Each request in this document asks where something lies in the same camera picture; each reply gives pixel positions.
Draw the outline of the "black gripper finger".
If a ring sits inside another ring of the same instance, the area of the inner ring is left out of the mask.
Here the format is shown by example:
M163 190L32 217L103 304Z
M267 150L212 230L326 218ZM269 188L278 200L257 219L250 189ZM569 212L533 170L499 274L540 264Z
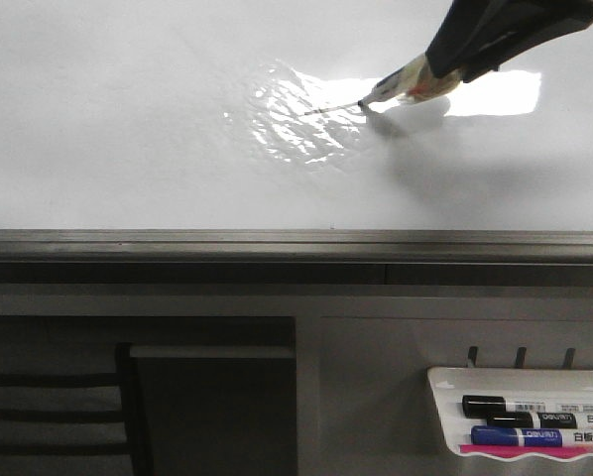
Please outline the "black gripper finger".
M428 46L433 76L471 82L506 61L593 24L593 1L456 0Z

